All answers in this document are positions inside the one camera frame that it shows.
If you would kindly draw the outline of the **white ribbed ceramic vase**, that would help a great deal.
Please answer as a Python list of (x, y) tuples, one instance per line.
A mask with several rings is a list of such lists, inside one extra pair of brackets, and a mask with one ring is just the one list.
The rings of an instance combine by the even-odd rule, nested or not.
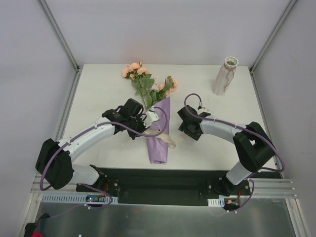
[(238, 64), (239, 61), (235, 57), (230, 56), (224, 59), (224, 63), (212, 85), (212, 91), (214, 94), (222, 96), (226, 93), (230, 83), (235, 77)]

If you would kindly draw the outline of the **pink flower stem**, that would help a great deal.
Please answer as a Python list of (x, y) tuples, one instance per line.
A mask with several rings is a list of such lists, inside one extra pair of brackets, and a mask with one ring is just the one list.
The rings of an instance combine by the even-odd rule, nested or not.
[(153, 83), (153, 85), (147, 89), (147, 109), (169, 97), (171, 92), (176, 90), (177, 86), (178, 83), (172, 76), (167, 76), (164, 82), (159, 85)]
[(136, 89), (136, 95), (140, 95), (146, 109), (153, 105), (153, 88), (155, 79), (149, 73), (148, 69), (141, 62), (135, 62), (127, 66), (122, 71), (122, 77), (131, 81)]

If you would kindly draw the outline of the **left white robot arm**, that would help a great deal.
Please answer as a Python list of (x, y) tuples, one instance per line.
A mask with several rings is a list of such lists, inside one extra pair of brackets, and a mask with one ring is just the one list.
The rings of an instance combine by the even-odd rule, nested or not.
[(86, 184), (93, 192), (99, 192), (106, 186), (105, 174), (95, 165), (82, 166), (74, 161), (98, 142), (127, 130), (129, 137), (135, 139), (148, 127), (148, 118), (144, 107), (134, 99), (128, 99), (123, 106), (105, 111), (93, 124), (66, 139), (43, 142), (36, 163), (41, 174), (40, 189), (48, 187), (61, 189), (69, 183)]

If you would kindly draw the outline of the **cream printed ribbon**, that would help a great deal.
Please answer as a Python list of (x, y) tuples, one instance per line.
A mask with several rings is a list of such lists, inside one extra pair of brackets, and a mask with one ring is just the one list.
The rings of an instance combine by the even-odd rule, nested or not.
[(189, 139), (189, 137), (186, 134), (172, 138), (170, 135), (166, 133), (162, 133), (161, 135), (157, 136), (158, 133), (159, 131), (154, 131), (151, 129), (148, 129), (144, 132), (145, 135), (150, 135), (151, 138), (157, 138), (159, 141), (166, 143), (168, 147), (171, 149), (175, 149), (178, 143), (182, 143), (183, 141), (186, 141)]

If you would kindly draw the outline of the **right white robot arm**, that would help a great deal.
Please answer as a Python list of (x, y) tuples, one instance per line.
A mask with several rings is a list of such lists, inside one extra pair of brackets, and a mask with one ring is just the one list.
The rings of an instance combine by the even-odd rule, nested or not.
[(240, 183), (259, 171), (275, 155), (272, 144), (260, 124), (233, 125), (210, 113), (198, 114), (190, 106), (177, 114), (182, 120), (179, 130), (198, 140), (201, 135), (213, 135), (234, 144), (239, 161), (219, 181), (212, 184), (219, 195), (230, 196), (240, 189)]

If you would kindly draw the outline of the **purple pink wrapping paper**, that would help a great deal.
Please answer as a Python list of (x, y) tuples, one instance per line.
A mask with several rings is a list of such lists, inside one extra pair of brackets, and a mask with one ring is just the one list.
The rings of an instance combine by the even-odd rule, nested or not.
[(147, 148), (149, 154), (149, 160), (154, 164), (165, 164), (167, 163), (168, 158), (168, 148), (169, 143), (167, 140), (170, 138), (169, 136), (169, 120), (170, 120), (170, 110), (171, 110), (171, 102), (170, 97), (163, 99), (155, 104), (155, 106), (160, 107), (166, 112), (166, 117), (161, 110), (156, 110), (160, 121), (155, 122), (151, 125), (151, 131), (160, 132), (163, 130), (165, 124), (166, 129), (164, 132), (156, 137), (147, 138)]

